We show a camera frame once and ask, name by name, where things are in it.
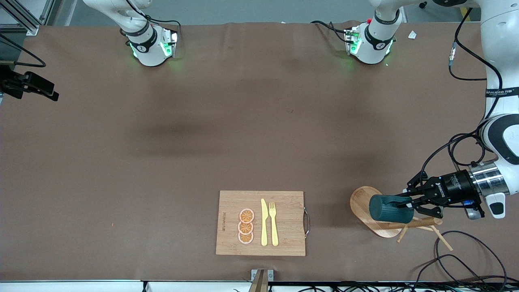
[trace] brown table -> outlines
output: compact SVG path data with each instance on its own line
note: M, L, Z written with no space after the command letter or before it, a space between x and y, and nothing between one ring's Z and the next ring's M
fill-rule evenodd
M392 53L364 65L313 24L187 26L183 59L156 68L114 27L41 28L25 46L61 96L1 106L1 279L240 280L273 268L284 281L414 280L434 234L379 238L348 202L362 185L400 192L481 118L485 84L447 71L455 27L403 24ZM478 24L460 38L481 52ZM484 76L461 52L455 71ZM478 154L459 148L461 160ZM446 153L427 169L453 170ZM307 256L215 255L220 190L304 191ZM518 207L510 198L503 220L446 210L440 230L478 236L518 276ZM479 274L500 273L478 244L447 239ZM447 280L438 266L422 279Z

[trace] cutting board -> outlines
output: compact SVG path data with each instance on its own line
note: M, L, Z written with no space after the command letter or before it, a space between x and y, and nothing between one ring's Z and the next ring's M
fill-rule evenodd
M279 245L272 245L271 218L267 218L268 245L261 245L261 199L276 203ZM254 239L249 244L238 241L239 214L245 208L254 211ZM293 191L220 191L218 208L217 255L304 256L306 255L303 192Z

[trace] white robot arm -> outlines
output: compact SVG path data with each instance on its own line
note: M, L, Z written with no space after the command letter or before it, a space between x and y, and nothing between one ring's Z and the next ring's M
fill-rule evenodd
M83 0L115 21L130 40L133 55L145 66L157 66L175 52L177 32L150 23L141 9L153 0Z
M349 50L360 61L373 64L380 62L389 50L382 45L382 50L377 50L376 45L369 42L369 35L375 36L376 32L378 40L391 45L395 26L398 27L397 23L400 23L397 6L419 1L370 2L375 4L377 17L370 25L363 23L358 31L349 34L352 41L359 38L360 44L358 46L354 42ZM442 6L481 7L484 59L494 68L486 68L485 119L481 121L476 133L483 145L492 150L497 158L440 177L426 178L420 172L408 182L404 193L397 196L374 196L370 201L370 213L375 220L408 223L414 211L441 218L443 207L461 203L470 219L478 219L484 217L480 207L482 197L494 218L504 218L505 197L519 192L519 6L517 1L510 0L434 2ZM391 20L391 15L394 23L385 23ZM383 37L380 36L381 31L385 32ZM435 207L423 207L428 204Z

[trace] knife blade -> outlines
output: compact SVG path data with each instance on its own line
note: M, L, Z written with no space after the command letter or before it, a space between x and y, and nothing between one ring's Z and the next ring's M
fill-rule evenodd
M267 209L267 203L265 203L265 199L261 199L261 220L262 220L262 226L261 226L261 245L267 246L268 239L267 239L267 218L268 218L268 209Z

